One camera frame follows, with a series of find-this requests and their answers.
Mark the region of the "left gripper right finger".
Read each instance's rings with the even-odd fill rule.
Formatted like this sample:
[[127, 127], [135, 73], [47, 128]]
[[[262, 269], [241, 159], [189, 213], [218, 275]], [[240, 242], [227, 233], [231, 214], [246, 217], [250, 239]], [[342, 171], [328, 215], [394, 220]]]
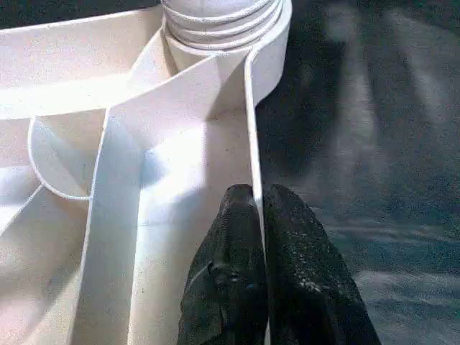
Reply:
[[379, 344], [344, 258], [294, 192], [264, 193], [272, 344]]

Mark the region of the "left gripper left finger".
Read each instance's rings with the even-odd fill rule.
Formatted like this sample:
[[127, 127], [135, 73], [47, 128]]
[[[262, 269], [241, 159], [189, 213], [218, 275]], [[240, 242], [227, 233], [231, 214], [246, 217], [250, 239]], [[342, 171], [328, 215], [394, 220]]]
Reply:
[[267, 281], [252, 187], [229, 187], [188, 272], [179, 344], [263, 344]]

